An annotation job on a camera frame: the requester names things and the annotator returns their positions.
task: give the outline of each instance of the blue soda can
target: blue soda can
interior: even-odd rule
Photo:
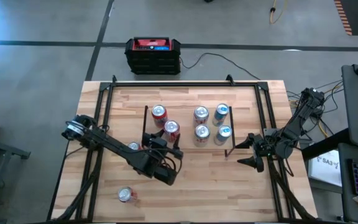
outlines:
[[[229,107],[227,104],[225,104],[225,103],[218,104],[218,106],[216,107],[216,111],[215,111],[214,119],[212,120],[212,123],[215,126],[222,125],[228,112],[229,112]]]
[[[231,128],[228,125],[222,125],[219,127],[218,133],[216,133],[214,142],[218,146],[223,145],[226,140],[231,136]]]

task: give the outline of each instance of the wooden table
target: wooden table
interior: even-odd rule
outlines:
[[[268,86],[277,126],[281,128],[291,118],[284,82],[268,81]],[[84,83],[77,114],[93,116],[98,90],[99,82]],[[262,95],[265,119],[269,125],[264,99]],[[108,133],[126,144],[139,142],[145,105],[161,103],[167,111],[180,113],[180,110],[193,110],[198,105],[214,107],[222,102],[233,108],[236,144],[242,142],[248,133],[261,132],[254,89],[231,86],[115,87]],[[68,153],[78,147],[77,142],[71,142]],[[250,157],[251,149],[235,149],[226,161],[223,150],[181,150],[185,153],[183,168],[172,186],[138,175],[123,158],[104,150],[94,222],[277,221],[267,163],[265,171],[258,173],[236,162]],[[85,157],[86,150],[82,150],[66,159],[52,218],[61,215],[78,193]],[[288,161],[295,174],[294,177],[288,176],[291,190],[307,211],[317,217],[301,152],[295,149]],[[121,203],[117,199],[117,191],[124,186],[132,187],[139,194],[136,203]],[[85,211],[88,209],[89,194],[90,191]],[[287,217],[281,189],[280,198]]]

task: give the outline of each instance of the aluminum can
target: aluminum can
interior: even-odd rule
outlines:
[[[227,104],[225,103],[218,104],[215,110],[214,119],[212,120],[212,123],[215,126],[222,125],[228,113],[229,113],[229,107]]]
[[[210,131],[207,125],[200,124],[194,131],[195,146],[204,147],[208,143]]]
[[[168,137],[168,141],[174,142],[180,134],[179,124],[176,121],[167,121],[164,125],[164,131]]]
[[[118,199],[121,202],[133,202],[137,199],[137,193],[130,187],[123,187],[118,191]]]
[[[228,125],[222,125],[219,127],[218,129],[218,133],[216,133],[215,138],[214,138],[214,142],[215,144],[217,144],[218,146],[223,145],[226,140],[231,136],[231,128]]]
[[[133,150],[140,150],[142,149],[142,146],[137,142],[131,142],[128,144],[128,147],[130,147]]]
[[[168,120],[167,109],[165,109],[162,105],[155,105],[152,109],[152,116],[154,118],[155,125],[162,128]]]
[[[209,117],[209,111],[205,106],[198,106],[193,113],[193,124],[197,127],[199,124],[205,124]]]

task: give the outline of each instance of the gray floor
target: gray floor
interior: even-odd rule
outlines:
[[[96,42],[107,3],[0,0],[0,40]],[[358,37],[344,32],[331,0],[289,0],[283,17],[272,26],[271,6],[270,0],[115,0],[104,41],[163,35],[186,44],[358,46]],[[0,192],[0,219],[46,219],[67,144],[60,133],[76,112],[93,50],[0,45],[0,140],[32,152],[28,161],[15,158],[9,165]],[[203,52],[222,54],[261,79],[284,80],[287,90],[297,93],[339,80],[342,65],[358,63],[358,52],[182,49],[181,56],[189,66]],[[136,76],[129,71],[123,48],[103,47],[92,80],[111,80],[113,75],[119,80],[222,80],[227,74],[252,79],[209,55],[177,76]],[[334,132],[347,127],[344,95],[338,93],[335,99],[339,109],[323,117]],[[334,108],[331,100],[326,108]],[[317,129],[311,136],[323,139]],[[313,189],[313,196],[320,218],[341,215],[339,194]]]

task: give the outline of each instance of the table leg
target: table leg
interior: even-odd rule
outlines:
[[[339,143],[351,144],[348,128],[343,129],[342,131],[334,134],[333,136],[326,138],[320,142],[314,143],[313,145],[303,149],[303,160],[306,161],[326,152],[329,152],[333,149],[336,149]]]

